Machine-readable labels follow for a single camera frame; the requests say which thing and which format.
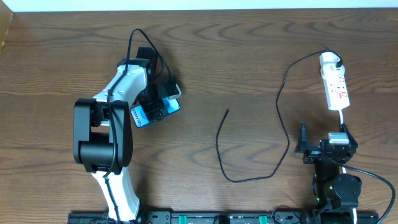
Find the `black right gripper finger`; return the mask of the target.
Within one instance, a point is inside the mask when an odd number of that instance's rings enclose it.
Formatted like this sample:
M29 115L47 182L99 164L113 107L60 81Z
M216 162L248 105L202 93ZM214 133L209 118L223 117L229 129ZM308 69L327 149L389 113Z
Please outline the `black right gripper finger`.
M300 122L300 136L298 138L298 145L299 146L306 146L307 145L307 126L306 124L301 121Z
M354 139L354 137L349 132L349 130L347 128L347 125L345 123L340 124L340 132L341 133L345 133L347 135L347 138L348 138L350 143L356 143L356 140Z

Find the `blue screen smartphone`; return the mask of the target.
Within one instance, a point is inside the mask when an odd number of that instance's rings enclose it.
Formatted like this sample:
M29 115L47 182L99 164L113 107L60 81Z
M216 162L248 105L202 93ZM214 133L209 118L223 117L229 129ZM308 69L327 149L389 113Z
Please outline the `blue screen smartphone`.
M159 119L149 118L149 115L145 114L143 107L141 105L131 109L132 118L138 128L142 128L155 121L159 121L162 118L180 110L180 104L177 99L170 100L168 98L163 98L162 101L167 114L162 115Z

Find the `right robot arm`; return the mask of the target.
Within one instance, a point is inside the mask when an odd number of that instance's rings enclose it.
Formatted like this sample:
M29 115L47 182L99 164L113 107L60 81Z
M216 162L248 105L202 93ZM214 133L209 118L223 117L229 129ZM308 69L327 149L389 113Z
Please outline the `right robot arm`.
M315 166L313 192L317 208L307 212L304 223L353 223L353 209L359 205L362 181L359 177L342 173L340 167L356 152L358 143L345 124L338 132L329 133L318 146L308 145L307 127L301 123L296 152L303 154L303 163Z

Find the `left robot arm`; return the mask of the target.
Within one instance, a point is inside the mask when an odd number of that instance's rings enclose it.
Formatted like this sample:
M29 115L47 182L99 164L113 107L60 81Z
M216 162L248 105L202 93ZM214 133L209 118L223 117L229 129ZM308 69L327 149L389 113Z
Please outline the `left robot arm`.
M99 183L109 210L70 213L69 223L145 223L129 174L133 152L131 124L138 128L160 121L180 109L174 78L155 82L158 53L139 47L134 58L117 64L107 87L74 105L73 156Z

